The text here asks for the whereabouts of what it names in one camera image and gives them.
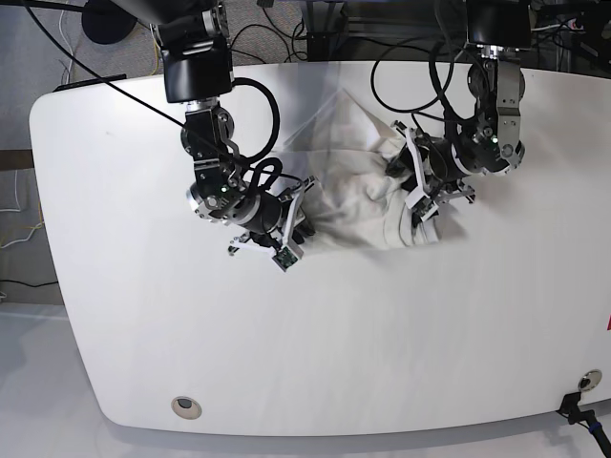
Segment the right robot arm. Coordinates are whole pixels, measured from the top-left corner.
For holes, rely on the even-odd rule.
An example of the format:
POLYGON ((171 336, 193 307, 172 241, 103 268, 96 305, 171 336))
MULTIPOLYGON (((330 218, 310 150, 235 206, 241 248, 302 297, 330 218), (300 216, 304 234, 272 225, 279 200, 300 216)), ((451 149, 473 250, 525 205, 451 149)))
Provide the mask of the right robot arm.
POLYGON ((271 156, 280 131, 278 103, 265 85, 233 74, 225 7, 220 1, 121 1, 119 6, 150 24, 164 68, 166 99, 186 107, 180 138, 193 158, 195 181, 187 193, 193 211, 209 222, 243 229, 229 254, 261 250, 282 266, 299 260, 314 234, 301 205, 310 178, 294 177, 279 194, 283 164, 271 156), (233 140, 234 120, 219 101, 239 87, 256 89, 272 115, 270 138, 253 156, 233 140))

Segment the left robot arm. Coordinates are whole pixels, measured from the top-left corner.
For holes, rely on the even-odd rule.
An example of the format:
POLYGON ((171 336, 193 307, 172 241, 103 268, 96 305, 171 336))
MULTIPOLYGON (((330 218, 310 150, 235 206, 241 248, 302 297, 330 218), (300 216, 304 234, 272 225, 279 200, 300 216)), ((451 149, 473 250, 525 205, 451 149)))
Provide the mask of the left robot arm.
POLYGON ((519 109, 525 80, 517 54, 531 46, 528 2, 466 2, 466 41, 462 46, 454 43, 442 8, 442 2, 434 2, 442 37, 430 50, 428 69, 435 92, 432 101, 443 109, 437 119, 443 125, 443 135, 430 135, 418 122, 412 127, 400 121, 391 125, 405 144, 386 173, 404 178, 405 205, 413 226, 436 217, 440 206, 454 198, 473 202, 475 191, 466 183, 467 177, 506 174, 518 168, 525 155, 519 109), (472 61, 467 86, 474 98, 474 112, 469 117, 458 114, 447 97, 452 79, 438 74, 441 51, 448 52, 451 65, 460 52, 472 61))

